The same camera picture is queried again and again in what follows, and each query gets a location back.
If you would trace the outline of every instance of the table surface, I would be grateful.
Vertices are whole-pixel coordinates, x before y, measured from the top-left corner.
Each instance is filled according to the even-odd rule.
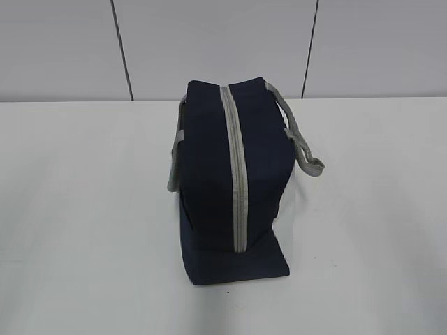
[[[0,334],[445,334],[447,98],[289,100],[289,277],[194,287],[177,101],[0,104]]]

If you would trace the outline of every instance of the gray wall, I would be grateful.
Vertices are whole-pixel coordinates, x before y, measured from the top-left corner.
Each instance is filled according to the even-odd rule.
[[[259,75],[301,97],[316,0],[115,0],[135,100]],[[447,3],[321,0],[305,98],[447,95]],[[128,100],[110,1],[3,0],[0,101]]]

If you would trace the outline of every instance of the gray handle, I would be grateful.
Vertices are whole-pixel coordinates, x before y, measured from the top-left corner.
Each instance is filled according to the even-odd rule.
[[[298,130],[298,125],[296,124],[295,117],[293,116],[291,108],[287,105],[282,95],[278,92],[276,87],[274,87],[269,82],[265,83],[265,88],[271,91],[278,102],[278,105],[284,111],[288,121],[288,129],[284,129],[287,137],[293,141],[295,146],[296,160],[300,168],[306,172],[309,176],[317,177],[324,169],[324,164],[318,158],[312,156],[309,146],[307,145],[305,139]]]
[[[172,161],[170,164],[170,174],[169,174],[169,181],[168,181],[168,191],[170,192],[178,192],[180,191],[180,170],[179,170],[179,161],[178,161],[178,146],[179,143],[183,140],[183,129],[180,129],[180,126],[182,124],[182,117],[183,117],[183,111],[184,111],[184,104],[186,103],[186,94],[183,96],[183,98],[180,101],[179,106],[179,118],[177,120],[177,131],[175,133],[175,140],[173,148],[170,152],[172,156]]]

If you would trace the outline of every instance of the zipper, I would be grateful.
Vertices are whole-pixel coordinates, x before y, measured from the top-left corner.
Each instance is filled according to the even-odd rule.
[[[248,181],[239,114],[229,86],[220,87],[233,180],[233,239],[236,253],[247,249]]]

